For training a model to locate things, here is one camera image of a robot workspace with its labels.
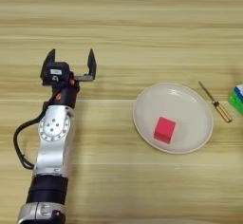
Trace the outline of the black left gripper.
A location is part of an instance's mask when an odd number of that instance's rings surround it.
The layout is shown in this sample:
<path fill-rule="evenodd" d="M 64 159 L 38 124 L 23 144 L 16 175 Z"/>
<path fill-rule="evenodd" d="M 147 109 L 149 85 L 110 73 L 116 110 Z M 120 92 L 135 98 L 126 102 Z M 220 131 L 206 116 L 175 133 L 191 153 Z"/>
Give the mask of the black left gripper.
<path fill-rule="evenodd" d="M 55 49 L 52 49 L 45 58 L 41 70 L 41 77 L 45 76 L 47 65 L 55 62 Z M 68 79 L 59 82 L 50 82 L 52 88 L 52 95 L 50 99 L 44 102 L 44 108 L 50 105 L 64 105 L 74 108 L 77 100 L 77 95 L 80 91 L 80 82 L 92 82 L 96 77 L 97 63 L 93 49 L 90 49 L 88 54 L 87 66 L 88 74 L 81 76 L 70 72 Z"/>

